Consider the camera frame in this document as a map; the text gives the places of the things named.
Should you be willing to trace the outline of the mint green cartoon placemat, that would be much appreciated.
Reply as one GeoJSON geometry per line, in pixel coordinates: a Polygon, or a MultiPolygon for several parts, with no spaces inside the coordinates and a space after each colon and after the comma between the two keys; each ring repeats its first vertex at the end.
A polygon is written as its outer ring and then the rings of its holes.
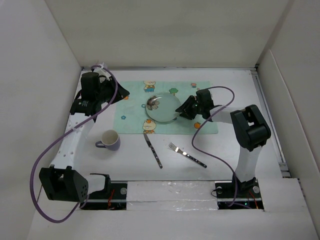
{"type": "Polygon", "coordinates": [[[181,105],[196,91],[211,86],[208,81],[123,81],[121,86],[130,95],[116,104],[113,128],[119,134],[166,134],[193,135],[197,129],[200,134],[217,134],[218,126],[210,123],[201,127],[204,122],[202,116],[188,120],[179,115],[169,122],[158,122],[146,113],[146,102],[149,97],[157,93],[170,93],[176,96],[181,105]]]}

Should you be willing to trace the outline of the green floral plate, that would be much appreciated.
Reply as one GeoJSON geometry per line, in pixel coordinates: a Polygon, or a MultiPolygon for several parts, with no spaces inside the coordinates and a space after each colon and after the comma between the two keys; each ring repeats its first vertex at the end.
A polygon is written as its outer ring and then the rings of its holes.
{"type": "Polygon", "coordinates": [[[160,92],[150,96],[146,101],[146,114],[154,121],[166,123],[173,121],[179,113],[180,100],[169,92],[160,92]]]}

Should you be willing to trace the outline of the purple ceramic mug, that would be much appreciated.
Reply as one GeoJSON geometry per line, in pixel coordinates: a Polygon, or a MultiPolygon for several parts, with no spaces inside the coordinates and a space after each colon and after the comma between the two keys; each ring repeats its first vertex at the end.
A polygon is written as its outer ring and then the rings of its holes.
{"type": "Polygon", "coordinates": [[[105,131],[100,141],[95,143],[97,148],[105,148],[110,151],[117,151],[120,148],[121,140],[118,133],[115,130],[105,131]]]}

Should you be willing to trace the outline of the black handled steel fork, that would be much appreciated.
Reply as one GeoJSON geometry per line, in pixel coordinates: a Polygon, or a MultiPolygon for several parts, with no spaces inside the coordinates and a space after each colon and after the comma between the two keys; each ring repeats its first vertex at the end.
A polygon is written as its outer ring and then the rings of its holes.
{"type": "Polygon", "coordinates": [[[187,152],[181,150],[179,147],[175,146],[172,142],[169,143],[169,148],[171,150],[173,150],[174,152],[184,156],[185,158],[191,160],[192,162],[200,165],[203,168],[207,168],[208,166],[206,164],[204,164],[203,162],[199,161],[198,159],[194,158],[193,156],[191,156],[190,154],[188,154],[187,152]]]}

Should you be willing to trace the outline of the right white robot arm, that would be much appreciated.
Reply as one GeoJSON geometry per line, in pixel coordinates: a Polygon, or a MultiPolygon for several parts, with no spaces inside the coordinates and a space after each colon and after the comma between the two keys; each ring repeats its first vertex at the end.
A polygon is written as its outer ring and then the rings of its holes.
{"type": "Polygon", "coordinates": [[[209,88],[198,90],[176,110],[185,119],[193,120],[201,115],[205,122],[231,124],[240,153],[231,191],[237,197],[249,192],[249,184],[256,180],[256,166],[260,152],[271,137],[271,130],[257,105],[242,109],[226,105],[215,105],[209,88]]]}

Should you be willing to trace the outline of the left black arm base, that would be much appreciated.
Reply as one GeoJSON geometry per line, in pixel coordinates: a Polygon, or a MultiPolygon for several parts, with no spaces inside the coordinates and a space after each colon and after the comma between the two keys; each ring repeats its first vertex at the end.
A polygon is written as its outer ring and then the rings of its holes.
{"type": "Polygon", "coordinates": [[[96,191],[89,195],[86,203],[79,206],[81,210],[122,211],[127,209],[128,183],[112,181],[108,193],[96,191]]]}

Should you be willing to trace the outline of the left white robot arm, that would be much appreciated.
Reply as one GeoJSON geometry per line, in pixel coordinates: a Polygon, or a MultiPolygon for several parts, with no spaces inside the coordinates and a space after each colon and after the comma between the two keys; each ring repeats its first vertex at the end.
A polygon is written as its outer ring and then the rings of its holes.
{"type": "Polygon", "coordinates": [[[86,72],[80,78],[81,89],[69,111],[65,136],[49,167],[41,168],[39,179],[51,201],[84,202],[88,195],[107,198],[111,194],[108,174],[78,172],[79,158],[83,155],[87,136],[107,106],[121,101],[130,93],[112,73],[86,72]]]}

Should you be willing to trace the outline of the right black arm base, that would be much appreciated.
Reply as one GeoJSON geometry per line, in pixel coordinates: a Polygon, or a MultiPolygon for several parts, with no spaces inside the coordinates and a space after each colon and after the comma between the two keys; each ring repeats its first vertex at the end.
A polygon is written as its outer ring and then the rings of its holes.
{"type": "Polygon", "coordinates": [[[264,210],[264,204],[257,181],[247,189],[238,190],[235,197],[235,184],[231,181],[215,181],[210,193],[217,201],[218,210],[264,210]]]}

